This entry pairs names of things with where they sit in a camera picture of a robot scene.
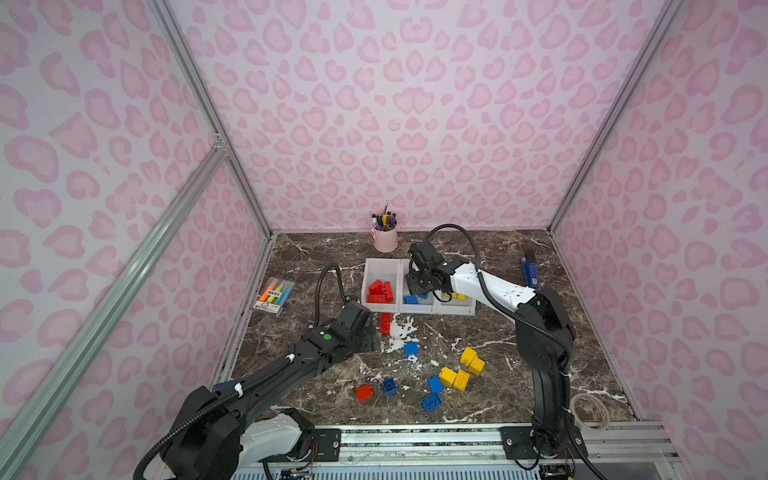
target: red toy brick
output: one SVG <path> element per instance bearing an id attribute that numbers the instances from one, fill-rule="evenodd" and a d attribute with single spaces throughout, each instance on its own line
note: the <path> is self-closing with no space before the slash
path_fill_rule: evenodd
<path id="1" fill-rule="evenodd" d="M 371 295 L 384 295 L 384 284 L 381 280 L 371 283 L 368 287 L 368 293 Z"/>
<path id="2" fill-rule="evenodd" d="M 365 402 L 367 399 L 373 396 L 373 387 L 370 385 L 364 385 L 355 390 L 355 393 L 357 393 L 358 402 Z"/>
<path id="3" fill-rule="evenodd" d="M 382 313 L 381 323 L 379 324 L 379 331 L 382 335 L 389 335 L 390 326 L 392 325 L 392 314 Z"/>
<path id="4" fill-rule="evenodd" d="M 389 282 L 384 283 L 384 295 L 386 296 L 387 303 L 393 303 L 395 301 L 395 294 L 392 293 L 392 285 Z"/>

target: marble surface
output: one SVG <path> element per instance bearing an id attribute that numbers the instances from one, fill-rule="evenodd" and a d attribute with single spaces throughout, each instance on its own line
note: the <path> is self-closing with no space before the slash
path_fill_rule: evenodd
<path id="1" fill-rule="evenodd" d="M 631 420 L 632 411 L 548 235 L 541 230 L 472 234 L 480 247 L 484 270 L 513 283 L 525 284 L 521 252 L 526 247 L 535 249 L 540 282 L 561 295 L 577 332 L 571 394 L 594 393 L 608 407 L 611 420 Z M 394 252 L 379 253 L 369 233 L 280 234 L 266 278 L 286 278 L 296 286 L 279 317 L 261 312 L 251 316 L 234 378 L 268 363 L 314 323 L 315 285 L 326 264 L 338 263 L 346 292 L 359 295 L 367 257 L 406 258 L 410 244 L 425 236 L 423 232 L 399 235 Z M 471 247 L 458 232 L 438 233 L 432 243 L 446 257 L 463 255 L 473 260 Z M 323 285 L 320 325 L 335 317 L 341 306 L 335 276 L 329 273 Z M 378 313 L 374 322 L 379 325 Z M 273 409 L 295 407 L 317 425 L 530 421 L 531 373 L 517 353 L 514 326 L 494 310 L 478 303 L 475 316 L 400 314 L 393 320 L 396 332 L 419 342 L 417 363 L 408 361 L 401 349 L 388 353 L 397 344 L 391 336 L 380 336 L 378 352 L 356 354 L 333 366 L 294 389 Z M 427 378 L 436 376 L 443 366 L 458 371 L 466 346 L 477 350 L 486 361 L 481 376 L 472 376 L 465 392 L 446 389 L 441 394 L 442 407 L 426 413 L 421 401 L 429 395 Z M 387 398 L 382 381 L 389 377 L 395 379 L 399 390 Z M 373 385 L 375 396 L 359 403 L 354 389 L 366 383 Z M 598 419 L 589 409 L 579 409 L 579 413 L 585 420 Z"/>

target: highlighter pack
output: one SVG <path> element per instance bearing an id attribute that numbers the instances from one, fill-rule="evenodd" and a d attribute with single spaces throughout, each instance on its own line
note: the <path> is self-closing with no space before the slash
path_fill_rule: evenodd
<path id="1" fill-rule="evenodd" d="M 261 295 L 256 299 L 253 309 L 280 315 L 295 285 L 294 282 L 281 278 L 269 278 L 264 284 Z"/>

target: yellow toy brick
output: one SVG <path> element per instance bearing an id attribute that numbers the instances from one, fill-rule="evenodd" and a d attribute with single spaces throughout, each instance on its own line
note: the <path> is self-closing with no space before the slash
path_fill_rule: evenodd
<path id="1" fill-rule="evenodd" d="M 475 350 L 469 347 L 465 348 L 464 353 L 462 353 L 462 359 L 461 359 L 462 365 L 469 366 L 472 363 L 472 360 L 474 360 L 477 355 L 478 353 Z"/>
<path id="2" fill-rule="evenodd" d="M 480 360 L 479 357 L 475 357 L 472 360 L 472 363 L 469 364 L 469 372 L 474 373 L 475 375 L 480 375 L 480 372 L 482 372 L 482 367 L 485 366 L 485 362 Z"/>
<path id="3" fill-rule="evenodd" d="M 462 392 L 467 389 L 467 382 L 469 382 L 470 375 L 464 370 L 459 370 L 456 375 L 456 380 L 453 382 L 453 388 L 461 390 Z"/>
<path id="4" fill-rule="evenodd" d="M 440 375 L 438 375 L 438 378 L 440 379 L 440 382 L 443 383 L 443 385 L 451 386 L 453 385 L 453 382 L 456 380 L 456 372 L 454 372 L 448 367 L 444 367 L 442 369 L 442 372 L 440 372 Z"/>

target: pink patterned wall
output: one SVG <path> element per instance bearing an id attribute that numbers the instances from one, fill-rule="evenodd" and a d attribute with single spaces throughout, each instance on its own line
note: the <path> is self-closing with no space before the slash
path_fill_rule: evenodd
<path id="1" fill-rule="evenodd" d="M 172 0 L 273 228 L 542 227 L 661 0 Z"/>
<path id="2" fill-rule="evenodd" d="M 2 435 L 212 139 L 141 0 L 0 4 Z"/>
<path id="3" fill-rule="evenodd" d="M 21 478 L 130 478 L 210 383 L 262 243 L 223 165 Z"/>
<path id="4" fill-rule="evenodd" d="M 693 2 L 558 244 L 693 480 L 768 478 L 765 2 Z"/>

